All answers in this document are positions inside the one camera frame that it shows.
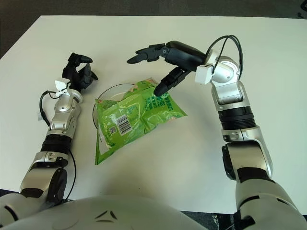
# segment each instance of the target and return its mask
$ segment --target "white table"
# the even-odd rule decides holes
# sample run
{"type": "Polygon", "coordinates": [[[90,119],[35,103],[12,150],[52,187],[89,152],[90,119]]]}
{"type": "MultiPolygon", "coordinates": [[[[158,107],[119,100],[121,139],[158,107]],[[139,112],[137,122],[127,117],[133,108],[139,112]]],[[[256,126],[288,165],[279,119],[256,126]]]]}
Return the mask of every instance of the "white table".
{"type": "MultiPolygon", "coordinates": [[[[118,83],[162,79],[174,66],[163,59],[137,65],[126,60],[151,44],[178,40],[204,52],[222,35],[242,44],[242,81],[274,163],[273,179],[307,214],[307,21],[239,17],[42,16],[0,60],[0,188],[18,191],[40,150],[47,126],[38,101],[71,52],[91,57],[99,81],[84,91],[73,140],[77,180],[72,199],[104,194],[154,198],[180,210],[234,213],[235,185],[224,172],[221,125],[211,86],[194,74],[170,91],[187,117],[153,132],[94,165],[94,98],[118,83]]],[[[225,55],[237,60],[231,41],[225,55]]],[[[44,107],[51,119],[55,101],[44,107]]],[[[67,166],[73,179],[72,162],[67,166]]]]}

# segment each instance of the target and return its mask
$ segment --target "green plastic bag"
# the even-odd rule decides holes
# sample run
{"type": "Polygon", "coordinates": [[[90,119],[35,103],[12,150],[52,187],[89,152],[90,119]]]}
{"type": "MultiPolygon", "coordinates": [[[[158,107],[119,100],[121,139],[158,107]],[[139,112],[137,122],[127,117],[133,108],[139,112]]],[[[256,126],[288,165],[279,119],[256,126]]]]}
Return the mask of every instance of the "green plastic bag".
{"type": "Polygon", "coordinates": [[[116,150],[155,129],[158,124],[186,116],[168,93],[156,97],[157,83],[152,79],[138,82],[121,101],[97,100],[98,132],[95,164],[116,150]],[[100,152],[99,133],[108,150],[100,152]]]}

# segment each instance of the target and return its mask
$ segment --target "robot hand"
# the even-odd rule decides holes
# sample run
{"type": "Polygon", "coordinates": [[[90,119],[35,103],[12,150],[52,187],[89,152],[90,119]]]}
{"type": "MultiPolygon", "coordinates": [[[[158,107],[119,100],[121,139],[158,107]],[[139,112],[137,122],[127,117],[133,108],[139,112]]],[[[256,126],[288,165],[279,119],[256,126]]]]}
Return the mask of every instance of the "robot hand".
{"type": "Polygon", "coordinates": [[[148,48],[136,51],[136,54],[127,61],[129,64],[143,60],[157,61],[159,56],[162,56],[166,62],[177,66],[156,87],[154,90],[156,96],[161,96],[178,85],[191,71],[196,71],[197,66],[202,65],[206,60],[204,53],[178,41],[171,41],[166,45],[164,43],[151,45],[148,48]]]}

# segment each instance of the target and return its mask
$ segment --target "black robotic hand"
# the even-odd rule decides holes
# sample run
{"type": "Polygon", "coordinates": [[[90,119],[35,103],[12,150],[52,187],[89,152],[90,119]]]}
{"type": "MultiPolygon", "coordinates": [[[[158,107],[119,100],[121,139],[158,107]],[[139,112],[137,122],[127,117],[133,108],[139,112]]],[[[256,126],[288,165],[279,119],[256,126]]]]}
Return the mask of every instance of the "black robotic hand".
{"type": "Polygon", "coordinates": [[[93,80],[98,80],[98,77],[91,71],[91,66],[93,60],[87,56],[72,53],[68,59],[67,66],[63,69],[63,78],[70,80],[70,88],[81,92],[82,89],[86,89],[93,80]],[[79,72],[77,72],[76,67],[81,63],[86,63],[79,72]]]}
{"type": "Polygon", "coordinates": [[[151,45],[136,51],[136,54],[127,63],[135,64],[143,60],[157,61],[159,56],[162,56],[166,62],[177,66],[155,88],[154,94],[156,96],[161,96],[178,85],[191,71],[196,71],[197,66],[202,65],[206,60],[204,53],[178,41],[171,41],[166,45],[164,43],[151,45]]]}

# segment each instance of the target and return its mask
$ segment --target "black cable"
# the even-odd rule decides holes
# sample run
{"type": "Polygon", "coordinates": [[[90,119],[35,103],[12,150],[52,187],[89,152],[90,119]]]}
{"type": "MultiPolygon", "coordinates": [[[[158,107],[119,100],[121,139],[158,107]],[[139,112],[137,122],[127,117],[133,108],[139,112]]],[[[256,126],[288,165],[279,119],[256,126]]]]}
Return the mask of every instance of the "black cable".
{"type": "Polygon", "coordinates": [[[43,94],[40,96],[40,99],[39,99],[39,111],[40,111],[40,114],[41,114],[41,116],[42,116],[42,118],[43,118],[43,120],[46,122],[46,124],[47,124],[47,126],[49,127],[50,126],[50,122],[48,121],[48,118],[47,118],[47,116],[46,116],[46,114],[45,114],[45,112],[44,112],[44,109],[43,109],[43,98],[47,95],[47,94],[49,94],[49,96],[52,98],[52,99],[57,99],[57,98],[59,98],[59,97],[52,97],[51,96],[51,94],[50,93],[56,93],[56,92],[54,92],[54,91],[45,91],[45,92],[43,92],[43,94]]]}
{"type": "Polygon", "coordinates": [[[68,84],[71,84],[71,81],[69,81],[69,82],[67,83],[67,85],[66,85],[66,88],[62,89],[61,91],[66,90],[66,89],[68,88],[68,84]]]}
{"type": "Polygon", "coordinates": [[[75,176],[74,176],[74,178],[73,178],[71,190],[69,191],[69,193],[68,193],[66,199],[64,200],[64,202],[67,202],[67,201],[68,201],[68,197],[70,196],[70,194],[71,194],[71,192],[72,192],[72,189],[73,189],[73,187],[74,187],[74,185],[75,185],[75,182],[76,182],[76,176],[77,176],[77,166],[76,166],[75,158],[73,157],[73,154],[72,154],[71,150],[69,150],[69,153],[71,154],[71,158],[72,158],[72,161],[73,161],[73,166],[74,166],[74,168],[75,168],[75,176]]]}
{"type": "Polygon", "coordinates": [[[235,43],[235,45],[236,45],[236,47],[237,47],[237,49],[238,49],[238,52],[239,52],[239,68],[240,68],[239,79],[240,79],[240,78],[241,78],[241,75],[242,75],[242,72],[243,72],[243,52],[242,52],[242,47],[241,47],[240,41],[239,41],[239,39],[238,39],[236,36],[234,36],[234,35],[225,35],[225,36],[219,37],[218,39],[216,39],[216,40],[209,46],[209,48],[208,48],[208,50],[207,50],[207,52],[206,52],[206,55],[208,55],[209,52],[210,52],[210,50],[213,48],[213,46],[214,46],[217,42],[221,41],[222,39],[225,39],[225,41],[224,41],[224,43],[223,43],[223,46],[222,46],[220,55],[219,55],[219,57],[218,57],[218,59],[217,59],[217,62],[215,63],[215,67],[217,66],[218,61],[220,60],[220,57],[221,57],[221,55],[222,55],[222,52],[223,52],[223,49],[224,49],[224,46],[225,46],[225,44],[226,44],[227,39],[231,39],[231,40],[235,43]]]}

